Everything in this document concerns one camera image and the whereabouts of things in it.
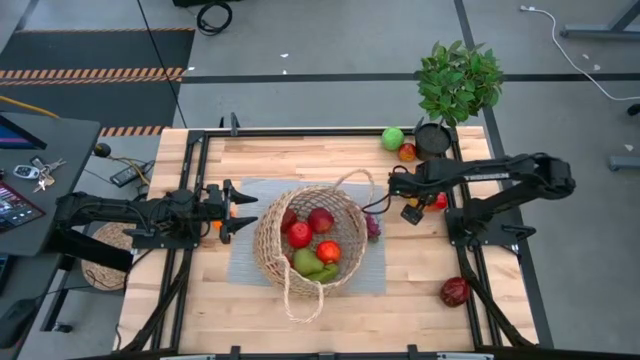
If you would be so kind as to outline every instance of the wooden tabletop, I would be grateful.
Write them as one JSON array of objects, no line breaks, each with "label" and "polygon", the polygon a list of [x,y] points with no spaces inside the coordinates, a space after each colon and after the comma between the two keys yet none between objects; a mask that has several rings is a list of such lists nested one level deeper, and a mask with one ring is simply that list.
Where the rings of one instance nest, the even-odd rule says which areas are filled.
[{"label": "wooden tabletop", "polygon": [[[482,127],[460,127],[458,133],[464,160],[490,158]],[[178,187],[186,137],[187,130],[162,133],[151,198]],[[197,153],[192,169],[196,168]],[[204,183],[221,184],[231,179],[240,188],[246,177],[332,182],[362,167],[373,174],[376,185],[386,187],[388,173],[399,163],[395,153],[382,149],[379,137],[214,138]],[[353,177],[349,182],[365,183],[366,179]],[[473,183],[470,190],[474,197],[486,197],[497,192],[498,186],[494,182]],[[444,216],[426,213],[417,226],[410,225],[400,217],[405,201],[394,199],[384,215],[387,294],[327,298],[322,315],[306,325],[288,320],[281,290],[227,283],[231,246],[223,245],[212,231],[194,252],[180,353],[229,353],[232,345],[240,345],[243,353],[403,352],[407,344],[417,344],[420,351],[472,350],[465,307],[448,308],[438,298],[442,283],[460,275]],[[242,206],[238,216],[242,216]],[[516,257],[500,247],[485,247],[484,254],[496,302],[522,334],[535,342]],[[157,304],[165,256],[163,250],[154,251],[129,277],[120,317],[123,345]],[[293,303],[295,313],[311,313],[309,301]],[[482,303],[477,303],[488,344],[485,311]],[[164,345],[168,345],[172,308],[167,314]]]}]

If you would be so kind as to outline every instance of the white cable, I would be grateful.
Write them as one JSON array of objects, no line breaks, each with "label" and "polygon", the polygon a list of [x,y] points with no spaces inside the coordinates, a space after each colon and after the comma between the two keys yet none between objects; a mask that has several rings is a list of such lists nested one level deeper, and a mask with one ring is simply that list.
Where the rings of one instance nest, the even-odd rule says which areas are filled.
[{"label": "white cable", "polygon": [[628,97],[628,98],[617,98],[617,97],[613,97],[613,96],[609,95],[609,93],[605,89],[603,89],[602,86],[600,86],[600,84],[598,84],[598,82],[596,82],[591,77],[591,75],[587,74],[584,70],[582,70],[578,66],[576,66],[576,64],[574,64],[573,61],[571,61],[571,58],[569,58],[569,55],[567,55],[567,53],[564,51],[562,46],[560,46],[560,44],[558,43],[558,40],[556,39],[556,18],[554,18],[553,15],[549,14],[548,12],[546,12],[544,10],[538,10],[538,9],[534,8],[533,6],[527,7],[527,6],[522,5],[522,6],[520,6],[520,11],[537,12],[537,13],[545,14],[548,17],[550,17],[551,20],[553,21],[553,27],[551,28],[551,39],[553,39],[553,43],[556,44],[558,49],[560,49],[560,51],[562,52],[562,55],[564,55],[565,59],[567,59],[569,64],[571,64],[571,66],[573,66],[574,69],[576,69],[580,73],[582,73],[582,75],[586,76],[589,80],[591,80],[591,82],[593,82],[598,87],[598,89],[600,89],[600,91],[602,91],[602,93],[605,94],[609,99],[615,100],[615,101],[640,100],[640,96],[634,96],[634,97]]}]

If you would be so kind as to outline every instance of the green leaves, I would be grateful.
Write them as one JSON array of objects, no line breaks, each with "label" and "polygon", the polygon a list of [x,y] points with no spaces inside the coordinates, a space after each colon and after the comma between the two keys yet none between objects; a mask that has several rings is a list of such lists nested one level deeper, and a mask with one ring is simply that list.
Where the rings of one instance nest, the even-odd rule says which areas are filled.
[{"label": "green leaves", "polygon": [[431,56],[421,59],[418,71],[420,107],[431,120],[443,119],[449,126],[477,116],[484,106],[497,104],[502,89],[502,72],[489,49],[484,53],[478,44],[471,50],[461,40],[448,48],[436,42]]}]

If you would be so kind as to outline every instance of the basket handle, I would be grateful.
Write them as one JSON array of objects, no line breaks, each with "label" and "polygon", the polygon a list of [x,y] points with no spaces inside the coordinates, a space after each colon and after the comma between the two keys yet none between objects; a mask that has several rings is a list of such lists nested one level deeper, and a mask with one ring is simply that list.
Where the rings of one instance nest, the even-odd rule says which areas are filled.
[{"label": "basket handle", "polygon": [[289,306],[289,288],[291,286],[291,279],[289,277],[291,276],[291,264],[289,264],[289,260],[284,255],[281,255],[278,259],[284,263],[284,309],[287,312],[287,316],[289,316],[289,320],[295,323],[308,324],[320,316],[322,308],[324,307],[324,290],[322,289],[322,284],[318,281],[313,282],[314,285],[318,287],[318,307],[316,308],[316,311],[306,319],[296,317],[291,313],[291,307]]},{"label": "basket handle", "polygon": [[350,172],[342,175],[338,179],[338,181],[336,181],[336,183],[333,185],[333,188],[337,189],[338,186],[340,186],[345,180],[350,178],[351,175],[358,174],[358,173],[367,175],[367,178],[369,179],[369,183],[371,184],[371,190],[369,191],[369,201],[367,201],[367,204],[371,204],[371,202],[373,201],[373,192],[376,189],[376,184],[373,181],[373,175],[371,175],[371,173],[366,169],[356,169],[356,170],[350,171]]}]

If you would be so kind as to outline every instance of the potted plant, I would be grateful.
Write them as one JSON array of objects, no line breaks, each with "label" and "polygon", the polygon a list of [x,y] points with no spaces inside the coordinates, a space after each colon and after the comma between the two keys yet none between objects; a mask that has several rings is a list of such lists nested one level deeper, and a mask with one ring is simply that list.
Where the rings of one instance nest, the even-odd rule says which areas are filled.
[{"label": "potted plant", "polygon": [[444,153],[451,146],[451,134],[442,127],[455,128],[469,116],[477,116],[484,106],[494,106],[502,89],[502,72],[492,50],[484,54],[479,50],[484,44],[467,49],[462,41],[454,42],[448,49],[436,42],[431,56],[422,58],[418,71],[418,86],[425,109],[431,121],[416,127],[418,158]]}]

